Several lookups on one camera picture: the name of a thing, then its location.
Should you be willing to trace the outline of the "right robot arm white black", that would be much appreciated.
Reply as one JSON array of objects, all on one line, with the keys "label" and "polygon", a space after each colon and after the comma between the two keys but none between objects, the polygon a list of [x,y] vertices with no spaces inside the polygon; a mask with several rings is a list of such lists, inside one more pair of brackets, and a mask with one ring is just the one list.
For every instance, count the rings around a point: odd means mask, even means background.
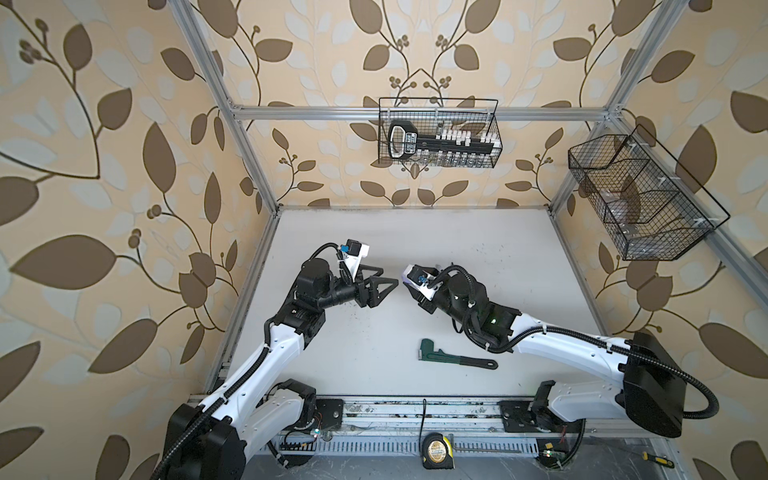
[{"label": "right robot arm white black", "polygon": [[428,313],[441,311],[457,333],[484,351],[527,354],[571,366],[592,380],[540,384],[530,405],[544,427],[580,420],[629,420],[652,434],[678,438],[686,420],[720,410],[714,392],[683,371],[651,334],[630,339],[587,334],[537,319],[488,298],[465,268],[409,265],[404,285]]}]

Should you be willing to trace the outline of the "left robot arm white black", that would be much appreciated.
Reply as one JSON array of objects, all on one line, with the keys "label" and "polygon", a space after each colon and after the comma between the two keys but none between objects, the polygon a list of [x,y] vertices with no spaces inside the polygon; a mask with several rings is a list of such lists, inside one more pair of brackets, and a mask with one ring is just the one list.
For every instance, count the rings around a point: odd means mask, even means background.
[{"label": "left robot arm white black", "polygon": [[347,302],[375,308],[398,285],[364,264],[368,245],[348,240],[320,246],[335,252],[338,269],[314,252],[301,265],[280,309],[264,323],[264,343],[196,406],[181,405],[169,420],[154,479],[239,479],[248,461],[286,428],[316,418],[316,391],[278,380],[325,323],[327,309]]}]

